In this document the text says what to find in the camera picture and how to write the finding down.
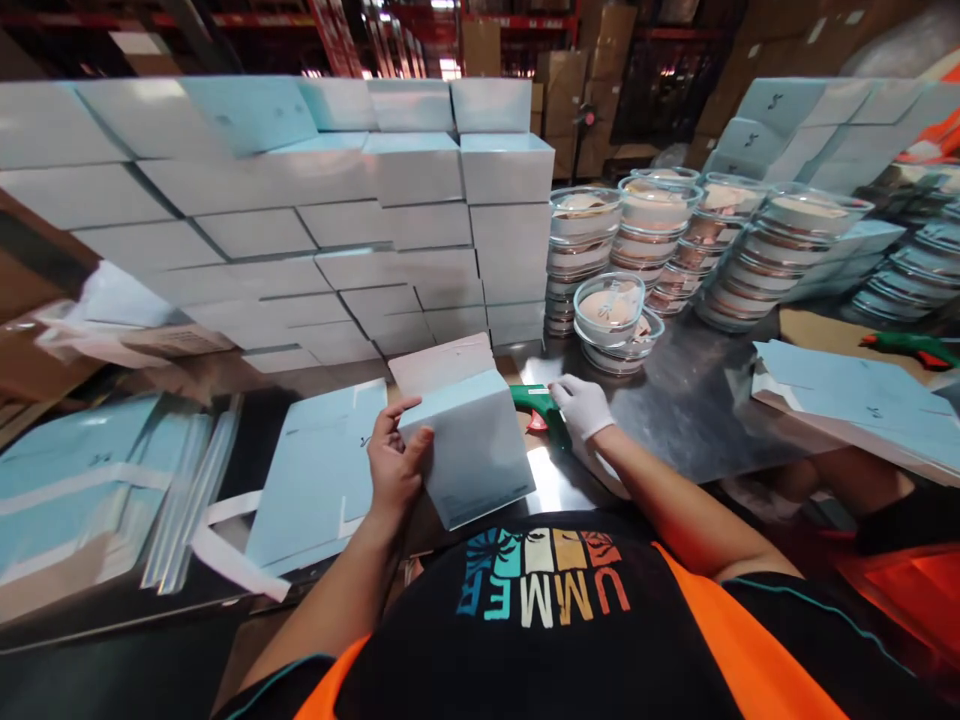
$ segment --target finger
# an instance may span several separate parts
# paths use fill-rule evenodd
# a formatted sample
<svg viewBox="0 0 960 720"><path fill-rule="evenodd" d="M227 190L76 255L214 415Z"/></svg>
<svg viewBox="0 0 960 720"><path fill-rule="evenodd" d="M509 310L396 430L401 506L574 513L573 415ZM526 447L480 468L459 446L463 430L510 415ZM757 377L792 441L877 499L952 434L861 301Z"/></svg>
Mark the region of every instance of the finger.
<svg viewBox="0 0 960 720"><path fill-rule="evenodd" d="M398 453L403 453L403 438L400 433L392 432L387 436L387 445L392 447Z"/></svg>
<svg viewBox="0 0 960 720"><path fill-rule="evenodd" d="M550 383L550 395L553 398L554 402L557 403L560 407L563 407L567 402L570 401L570 393L567 392L567 389L561 384L560 380L557 382Z"/></svg>
<svg viewBox="0 0 960 720"><path fill-rule="evenodd" d="M564 387L573 395L576 395L578 392L583 392L590 384L586 380L581 380L576 375L564 375L560 380L563 381Z"/></svg>
<svg viewBox="0 0 960 720"><path fill-rule="evenodd" d="M420 469L423 456L427 454L432 444L432 428L423 427L417 430L417 434L410 439L410 442L407 443L407 449L403 451L403 461L409 473L415 473Z"/></svg>
<svg viewBox="0 0 960 720"><path fill-rule="evenodd" d="M373 424L373 434L375 437L383 437L393 432L397 427L397 419L403 414L404 410L409 410L420 404L420 397L402 398L393 405L389 405L380 411L377 420Z"/></svg>

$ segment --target white glove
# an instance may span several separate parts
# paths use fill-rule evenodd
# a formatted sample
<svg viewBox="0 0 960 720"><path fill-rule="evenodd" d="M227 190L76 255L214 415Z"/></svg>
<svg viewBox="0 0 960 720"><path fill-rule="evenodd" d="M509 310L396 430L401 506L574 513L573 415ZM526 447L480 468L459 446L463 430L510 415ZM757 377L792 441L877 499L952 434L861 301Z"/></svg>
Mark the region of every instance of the white glove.
<svg viewBox="0 0 960 720"><path fill-rule="evenodd" d="M586 443L608 425L613 425L610 406L603 389L573 375L564 375L550 384L550 395L560 406L567 428Z"/></svg>

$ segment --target person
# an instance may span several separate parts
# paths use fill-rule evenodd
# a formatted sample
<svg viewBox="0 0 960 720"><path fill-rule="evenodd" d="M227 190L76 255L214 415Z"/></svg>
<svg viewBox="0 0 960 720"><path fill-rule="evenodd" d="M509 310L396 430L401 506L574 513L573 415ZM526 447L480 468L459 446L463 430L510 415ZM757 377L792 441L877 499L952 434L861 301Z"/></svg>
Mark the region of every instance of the person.
<svg viewBox="0 0 960 720"><path fill-rule="evenodd" d="M550 386L633 518L478 521L381 618L433 440L388 407L346 550L219 710L255 718L938 718L928 693L766 539L634 443L603 390Z"/></svg>
<svg viewBox="0 0 960 720"><path fill-rule="evenodd" d="M865 556L960 542L960 488L918 485L857 447L724 478L720 487L770 524L789 523L814 493L828 490L857 521L855 546Z"/></svg>

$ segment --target table surface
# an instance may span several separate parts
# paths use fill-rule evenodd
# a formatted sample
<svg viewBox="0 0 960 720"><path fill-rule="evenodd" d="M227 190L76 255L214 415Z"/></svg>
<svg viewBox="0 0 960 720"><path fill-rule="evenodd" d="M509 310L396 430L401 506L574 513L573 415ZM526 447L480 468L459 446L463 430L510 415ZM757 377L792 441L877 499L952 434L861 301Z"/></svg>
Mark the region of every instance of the table surface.
<svg viewBox="0 0 960 720"><path fill-rule="evenodd" d="M545 347L528 343L498 350L514 357L527 384L547 383L562 373L600 383L618 424L697 484L839 447L835 440L750 399L751 341L776 337L776 314L768 316L749 335L739 337L707 327L689 311L666 325L643 370L628 378L614 378L595 370L580 352L577 338L551 339ZM319 385L310 381L309 373L286 374L284 384L294 387L295 392L277 388L248 395L220 499L262 488L290 402L335 389L328 385L316 389ZM352 381L349 384L371 379L360 373L347 377ZM505 517L622 502L567 455L540 447L530 450L528 459L536 493L456 533L443 530L432 505L424 498L413 517L408 548L422 551L448 545ZM298 601L330 562L294 573L290 600ZM182 618L191 612L249 599L249 593L195 559L186 587L176 595L158 597L139 591L138 585L139 577L118 578L0 626L0 653Z"/></svg>

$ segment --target glue gun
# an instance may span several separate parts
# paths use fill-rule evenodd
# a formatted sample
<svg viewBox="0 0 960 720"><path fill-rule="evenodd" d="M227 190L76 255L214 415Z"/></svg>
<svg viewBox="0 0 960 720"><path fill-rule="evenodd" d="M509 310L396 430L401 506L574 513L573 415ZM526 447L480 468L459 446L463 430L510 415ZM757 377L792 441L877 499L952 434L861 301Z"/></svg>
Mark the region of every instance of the glue gun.
<svg viewBox="0 0 960 720"><path fill-rule="evenodd" d="M875 333L860 341L878 352L909 355L920 361L925 370L949 370L960 367L960 358L947 350L939 338L913 333Z"/></svg>
<svg viewBox="0 0 960 720"><path fill-rule="evenodd" d="M546 430L550 443L561 450L570 450L570 433L560 415L560 408L546 385L511 385L513 404L521 410L530 410L533 419L527 430Z"/></svg>

